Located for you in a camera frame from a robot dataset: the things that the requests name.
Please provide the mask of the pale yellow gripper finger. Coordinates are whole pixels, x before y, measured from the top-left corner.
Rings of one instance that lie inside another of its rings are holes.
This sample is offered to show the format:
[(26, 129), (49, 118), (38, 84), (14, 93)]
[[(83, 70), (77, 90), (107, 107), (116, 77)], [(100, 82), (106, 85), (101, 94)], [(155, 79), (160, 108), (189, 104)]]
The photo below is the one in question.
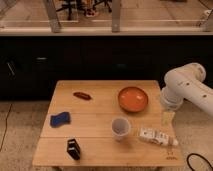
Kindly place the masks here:
[(168, 126), (172, 123), (172, 120), (175, 116), (174, 111), (164, 111), (162, 115), (162, 125)]

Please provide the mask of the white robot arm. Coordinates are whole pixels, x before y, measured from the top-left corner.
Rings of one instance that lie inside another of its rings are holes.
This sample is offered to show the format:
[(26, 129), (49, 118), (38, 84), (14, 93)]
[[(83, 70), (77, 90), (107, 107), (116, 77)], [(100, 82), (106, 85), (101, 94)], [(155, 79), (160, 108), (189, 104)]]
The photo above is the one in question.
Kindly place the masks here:
[(205, 78), (205, 68), (196, 62), (169, 70), (159, 97), (162, 107), (176, 111), (188, 100), (213, 117), (213, 88), (203, 83)]

